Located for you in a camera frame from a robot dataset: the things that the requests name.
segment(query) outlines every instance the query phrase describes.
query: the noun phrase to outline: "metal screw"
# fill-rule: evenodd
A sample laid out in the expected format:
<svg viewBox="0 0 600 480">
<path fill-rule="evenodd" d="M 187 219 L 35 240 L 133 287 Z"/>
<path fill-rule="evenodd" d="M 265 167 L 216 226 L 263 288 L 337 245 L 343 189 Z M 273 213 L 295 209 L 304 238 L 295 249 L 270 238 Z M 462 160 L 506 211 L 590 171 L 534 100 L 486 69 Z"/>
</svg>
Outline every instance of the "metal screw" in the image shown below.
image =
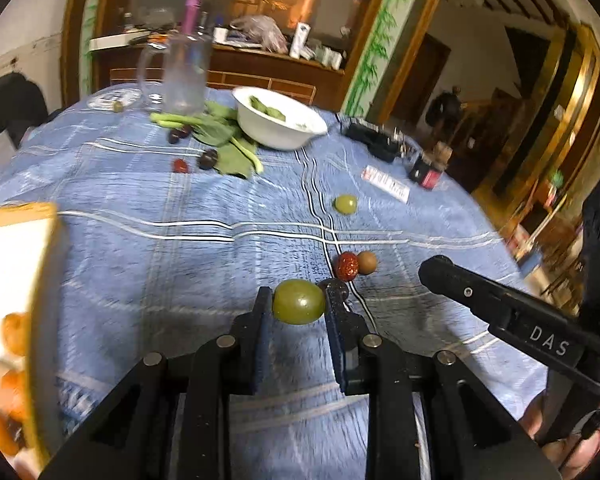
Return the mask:
<svg viewBox="0 0 600 480">
<path fill-rule="evenodd" d="M 235 337 L 231 334 L 221 335 L 218 339 L 216 339 L 216 344 L 220 348 L 231 348 L 235 345 Z"/>
<path fill-rule="evenodd" d="M 456 362 L 456 354 L 450 352 L 449 350 L 442 350 L 438 352 L 438 361 L 440 361 L 443 365 L 452 365 Z"/>
<path fill-rule="evenodd" d="M 162 356 L 160 354 L 158 354 L 158 352 L 149 352 L 147 355 L 144 356 L 144 358 L 142 359 L 142 362 L 146 365 L 146 366 L 155 366 L 157 365 L 160 361 L 162 361 Z"/>
<path fill-rule="evenodd" d="M 362 344 L 369 348 L 378 348 L 382 344 L 382 338 L 377 334 L 367 334 L 362 338 Z"/>
</svg>

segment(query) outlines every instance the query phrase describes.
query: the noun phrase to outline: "orange fruit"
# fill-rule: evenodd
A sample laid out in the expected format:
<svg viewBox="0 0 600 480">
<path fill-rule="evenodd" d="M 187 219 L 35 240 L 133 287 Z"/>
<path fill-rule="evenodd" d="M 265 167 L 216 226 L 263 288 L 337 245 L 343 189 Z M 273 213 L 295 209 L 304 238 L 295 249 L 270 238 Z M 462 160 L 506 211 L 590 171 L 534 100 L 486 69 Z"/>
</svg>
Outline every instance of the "orange fruit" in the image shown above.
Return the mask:
<svg viewBox="0 0 600 480">
<path fill-rule="evenodd" d="M 17 356 L 27 353 L 27 331 L 29 330 L 29 314 L 13 312 L 2 318 L 0 338 L 8 352 Z"/>
<path fill-rule="evenodd" d="M 9 370 L 0 380 L 0 409 L 22 422 L 26 418 L 24 372 Z"/>
<path fill-rule="evenodd" d="M 0 451 L 7 456 L 14 456 L 19 450 L 18 444 L 7 428 L 7 418 L 0 413 Z"/>
</svg>

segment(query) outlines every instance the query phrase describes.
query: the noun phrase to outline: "pink bottle cap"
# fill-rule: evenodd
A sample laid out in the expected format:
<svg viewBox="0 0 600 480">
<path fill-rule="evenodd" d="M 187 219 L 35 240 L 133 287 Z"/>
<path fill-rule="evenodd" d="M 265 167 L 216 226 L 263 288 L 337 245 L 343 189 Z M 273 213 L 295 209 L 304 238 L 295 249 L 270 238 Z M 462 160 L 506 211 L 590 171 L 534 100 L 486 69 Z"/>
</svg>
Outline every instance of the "pink bottle cap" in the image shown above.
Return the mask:
<svg viewBox="0 0 600 480">
<path fill-rule="evenodd" d="M 202 0 L 187 0 L 185 3 L 186 12 L 184 22 L 182 22 L 182 33 L 185 36 L 188 36 L 193 31 L 193 24 L 196 21 L 200 3 L 202 3 Z"/>
</svg>

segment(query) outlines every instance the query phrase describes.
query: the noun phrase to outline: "dried red date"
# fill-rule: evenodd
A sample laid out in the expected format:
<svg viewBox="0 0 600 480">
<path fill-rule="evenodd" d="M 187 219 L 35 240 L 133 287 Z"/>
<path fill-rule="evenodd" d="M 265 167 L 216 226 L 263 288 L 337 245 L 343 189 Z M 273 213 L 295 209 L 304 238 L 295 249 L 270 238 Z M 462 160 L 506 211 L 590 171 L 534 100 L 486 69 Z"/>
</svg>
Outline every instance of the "dried red date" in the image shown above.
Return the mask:
<svg viewBox="0 0 600 480">
<path fill-rule="evenodd" d="M 173 161 L 173 173 L 189 173 L 189 165 L 181 158 Z"/>
<path fill-rule="evenodd" d="M 336 277 L 350 282 L 358 275 L 358 257 L 349 251 L 342 253 L 336 263 Z"/>
</svg>

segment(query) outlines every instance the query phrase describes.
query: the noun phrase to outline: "dark purple grape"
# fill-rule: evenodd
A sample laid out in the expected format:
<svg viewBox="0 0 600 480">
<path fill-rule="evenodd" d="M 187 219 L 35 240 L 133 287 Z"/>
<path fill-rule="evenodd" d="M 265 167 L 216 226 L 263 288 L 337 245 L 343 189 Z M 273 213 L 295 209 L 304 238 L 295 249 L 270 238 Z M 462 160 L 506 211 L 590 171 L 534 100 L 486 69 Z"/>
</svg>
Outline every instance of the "dark purple grape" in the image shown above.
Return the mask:
<svg viewBox="0 0 600 480">
<path fill-rule="evenodd" d="M 216 150 L 206 150 L 198 157 L 198 167 L 201 170 L 210 170 L 218 163 L 218 152 Z"/>
<path fill-rule="evenodd" d="M 189 137 L 192 133 L 193 129 L 191 126 L 189 126 L 188 124 L 183 124 L 181 127 L 179 127 L 176 132 L 178 133 L 178 136 L 181 139 L 186 139 L 187 137 Z"/>
<path fill-rule="evenodd" d="M 169 144 L 177 144 L 180 142 L 180 135 L 178 134 L 178 131 L 169 130 L 167 133 L 167 141 L 169 141 Z"/>
</svg>

